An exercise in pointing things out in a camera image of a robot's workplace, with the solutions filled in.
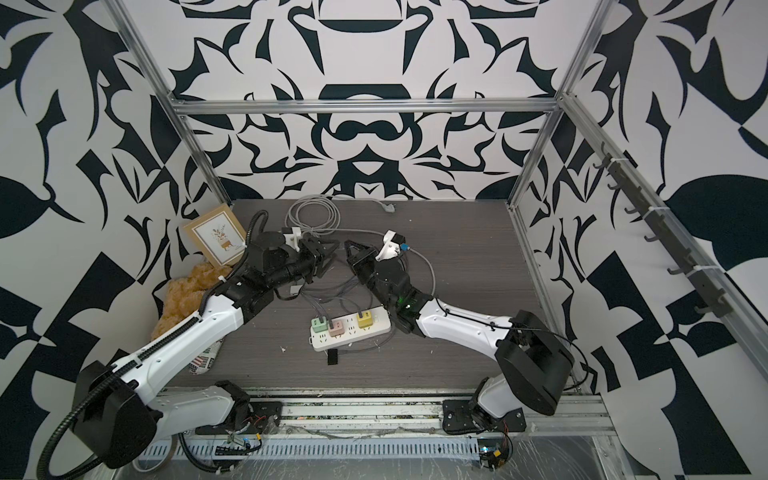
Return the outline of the grey USB cable pink charger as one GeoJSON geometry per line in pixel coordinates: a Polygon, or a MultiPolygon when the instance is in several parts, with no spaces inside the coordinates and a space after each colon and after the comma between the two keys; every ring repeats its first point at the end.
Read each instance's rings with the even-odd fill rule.
{"type": "Polygon", "coordinates": [[[345,314],[358,314],[373,306],[372,295],[369,295],[369,300],[366,304],[361,303],[352,297],[354,291],[361,286],[362,284],[357,277],[352,275],[335,285],[307,289],[304,291],[304,294],[317,307],[317,310],[321,314],[326,315],[327,306],[332,303],[337,303],[339,308],[345,314]]]}

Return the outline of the white power strip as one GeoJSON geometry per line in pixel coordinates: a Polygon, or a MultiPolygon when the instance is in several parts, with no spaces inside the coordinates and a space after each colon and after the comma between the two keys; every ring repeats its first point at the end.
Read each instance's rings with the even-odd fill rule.
{"type": "Polygon", "coordinates": [[[383,306],[378,306],[367,310],[370,310],[373,314],[374,323],[371,327],[360,329],[357,326],[357,314],[348,314],[333,319],[327,318],[329,324],[332,320],[335,319],[343,320],[346,326],[345,333],[338,337],[331,337],[328,334],[328,331],[321,334],[313,334],[310,326],[310,345],[316,352],[321,352],[329,349],[338,349],[345,346],[351,346],[355,342],[368,340],[391,332],[392,323],[390,321],[387,310],[383,306]]]}

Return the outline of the green USB wall charger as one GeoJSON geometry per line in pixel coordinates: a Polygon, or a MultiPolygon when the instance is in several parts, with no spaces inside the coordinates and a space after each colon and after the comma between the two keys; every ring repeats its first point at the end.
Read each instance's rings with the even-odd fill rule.
{"type": "Polygon", "coordinates": [[[329,322],[325,316],[316,317],[311,320],[311,329],[313,334],[321,334],[329,329],[329,322]]]}

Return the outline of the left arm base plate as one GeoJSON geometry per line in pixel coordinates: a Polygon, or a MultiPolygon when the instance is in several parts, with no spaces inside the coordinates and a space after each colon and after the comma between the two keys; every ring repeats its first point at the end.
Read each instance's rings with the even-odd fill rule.
{"type": "Polygon", "coordinates": [[[231,413],[223,424],[197,427],[197,435],[246,435],[267,434],[276,430],[282,422],[283,403],[280,401],[252,401],[243,410],[231,413]]]}

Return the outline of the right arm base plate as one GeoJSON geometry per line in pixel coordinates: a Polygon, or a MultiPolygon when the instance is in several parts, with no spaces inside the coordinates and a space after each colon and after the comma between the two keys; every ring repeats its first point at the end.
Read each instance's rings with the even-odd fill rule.
{"type": "Polygon", "coordinates": [[[441,428],[448,435],[522,433],[527,423],[521,408],[508,412],[503,418],[495,418],[472,400],[444,400],[441,428]]]}

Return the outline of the grey USB cable green charger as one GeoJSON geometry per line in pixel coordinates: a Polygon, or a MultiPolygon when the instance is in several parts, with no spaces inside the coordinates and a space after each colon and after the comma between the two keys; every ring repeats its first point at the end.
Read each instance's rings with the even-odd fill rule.
{"type": "Polygon", "coordinates": [[[326,305],[333,302],[338,302],[345,314],[361,313],[360,305],[349,297],[359,285],[359,279],[351,276],[339,284],[330,286],[304,285],[299,290],[299,296],[315,310],[318,317],[331,318],[326,305]]]}

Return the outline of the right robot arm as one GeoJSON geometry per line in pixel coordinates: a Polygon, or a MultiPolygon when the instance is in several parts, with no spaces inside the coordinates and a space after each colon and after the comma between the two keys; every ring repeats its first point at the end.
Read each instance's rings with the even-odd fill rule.
{"type": "Polygon", "coordinates": [[[448,341],[493,360],[501,374],[483,381],[474,408],[500,419],[527,407],[555,414],[574,358],[565,338],[547,328],[533,313],[485,315],[447,304],[412,285],[397,253],[359,242],[344,242],[347,263],[379,300],[390,321],[402,332],[448,341]]]}

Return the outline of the pink USB wall charger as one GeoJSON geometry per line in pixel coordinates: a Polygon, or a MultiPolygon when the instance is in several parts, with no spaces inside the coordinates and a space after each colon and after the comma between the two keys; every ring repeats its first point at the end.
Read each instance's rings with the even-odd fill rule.
{"type": "Polygon", "coordinates": [[[346,331],[346,326],[343,320],[335,319],[330,322],[329,328],[328,328],[328,334],[331,337],[341,336],[345,333],[345,331],[346,331]]]}

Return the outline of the yellow USB wall charger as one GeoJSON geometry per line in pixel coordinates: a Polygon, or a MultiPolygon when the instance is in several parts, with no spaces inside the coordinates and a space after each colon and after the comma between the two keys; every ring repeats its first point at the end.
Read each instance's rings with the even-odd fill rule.
{"type": "Polygon", "coordinates": [[[357,321],[357,326],[360,329],[369,328],[374,323],[373,314],[370,310],[366,310],[361,313],[358,313],[356,316],[356,321],[357,321]]]}

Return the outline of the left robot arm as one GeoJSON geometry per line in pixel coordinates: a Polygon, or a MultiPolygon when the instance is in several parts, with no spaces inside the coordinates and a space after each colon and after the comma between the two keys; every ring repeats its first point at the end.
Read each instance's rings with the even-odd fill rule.
{"type": "Polygon", "coordinates": [[[338,241],[298,227],[268,231],[268,218],[264,210],[252,217],[240,260],[183,321],[136,352],[110,365],[95,361],[78,374],[72,409],[42,450],[38,478],[53,478],[53,454],[67,432],[92,453],[63,475],[76,479],[100,465],[125,466],[153,442],[177,433],[208,425],[243,428],[249,397],[232,383],[167,400],[158,395],[206,348],[269,306],[280,288],[309,284],[333,263],[338,241]]]}

